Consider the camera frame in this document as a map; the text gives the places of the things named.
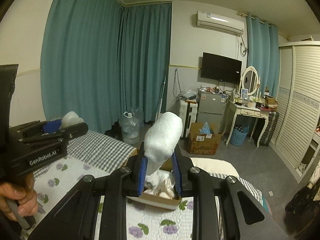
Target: sliding wardrobe door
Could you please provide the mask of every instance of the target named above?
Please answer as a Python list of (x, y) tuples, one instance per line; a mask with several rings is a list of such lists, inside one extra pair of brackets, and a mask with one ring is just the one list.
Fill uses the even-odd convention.
[(279, 49), (280, 54), (280, 76), (279, 88), (276, 96), (278, 102), (277, 111), (279, 112), (279, 119), (272, 136), (272, 141), (276, 145), (280, 129), (282, 127), (285, 114), (287, 113), (291, 83), (292, 83), (292, 68), (293, 68), (293, 55), (292, 47), (283, 47)]
[(319, 119), (320, 47), (293, 47), (293, 84), (277, 147), (297, 168)]

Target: white louvered wardrobe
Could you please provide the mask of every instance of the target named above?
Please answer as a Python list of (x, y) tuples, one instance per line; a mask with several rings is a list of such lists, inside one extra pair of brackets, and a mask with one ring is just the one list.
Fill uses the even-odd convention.
[[(285, 43), (279, 52), (279, 120), (270, 146), (299, 183), (320, 150), (320, 41)], [(301, 163), (308, 165), (303, 173)]]

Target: clear plastic water jug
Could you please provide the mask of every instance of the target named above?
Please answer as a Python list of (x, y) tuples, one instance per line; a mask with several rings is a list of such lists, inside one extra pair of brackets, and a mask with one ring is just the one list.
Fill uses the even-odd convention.
[(132, 113), (124, 112), (120, 125), (125, 143), (135, 144), (139, 141), (139, 120)]

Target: vanity table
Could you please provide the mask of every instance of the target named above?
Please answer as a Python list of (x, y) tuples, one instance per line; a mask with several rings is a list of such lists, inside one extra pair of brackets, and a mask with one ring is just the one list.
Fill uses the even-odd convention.
[[(245, 116), (256, 117), (256, 121), (254, 123), (254, 127), (252, 129), (252, 133), (251, 133), (250, 138), (252, 138), (254, 130), (256, 129), (258, 118), (264, 118), (265, 119), (265, 123), (264, 123), (263, 129), (262, 129), (262, 131), (261, 131), (261, 133), (259, 135), (258, 142), (257, 142), (257, 147), (259, 147), (260, 139), (261, 139), (261, 137), (262, 137), (264, 131), (266, 130), (267, 125), (268, 125), (269, 111), (261, 111), (260, 109), (255, 108), (255, 107), (239, 106), (239, 105), (236, 105), (236, 104), (232, 103), (231, 101), (228, 101), (228, 110), (227, 110), (227, 113), (226, 113), (227, 117), (228, 117), (228, 113), (233, 113), (233, 112), (234, 112), (234, 116), (233, 116), (233, 120), (232, 120), (230, 134), (229, 134), (228, 140), (226, 141), (226, 145), (228, 145), (228, 143), (230, 141), (230, 138), (231, 138), (231, 135), (232, 135), (232, 132), (233, 132), (233, 127), (235, 126), (237, 115), (241, 114), (241, 115), (245, 115)], [(226, 132), (227, 126), (228, 126), (228, 122), (225, 123), (222, 135), (224, 135), (224, 133)]]

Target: bed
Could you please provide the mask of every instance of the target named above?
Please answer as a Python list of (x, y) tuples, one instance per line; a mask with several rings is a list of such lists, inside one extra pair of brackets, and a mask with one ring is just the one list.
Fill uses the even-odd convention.
[[(38, 193), (37, 224), (58, 203), (78, 180), (86, 174), (101, 177), (121, 167), (136, 149), (109, 136), (89, 131), (86, 135), (70, 141), (68, 156), (36, 171), (35, 190)], [(194, 165), (208, 171), (212, 176), (225, 178), (233, 175), (239, 178), (236, 169), (227, 162), (191, 158)], [(263, 206), (261, 191), (244, 179), (241, 183)], [(99, 205), (95, 239), (99, 239), (99, 228), (104, 198)], [(220, 239), (223, 239), (219, 205)], [(191, 239), (193, 221), (193, 198), (184, 198), (175, 211), (166, 211), (127, 200), (127, 239)], [(22, 239), (27, 239), (34, 228), (23, 231)]]

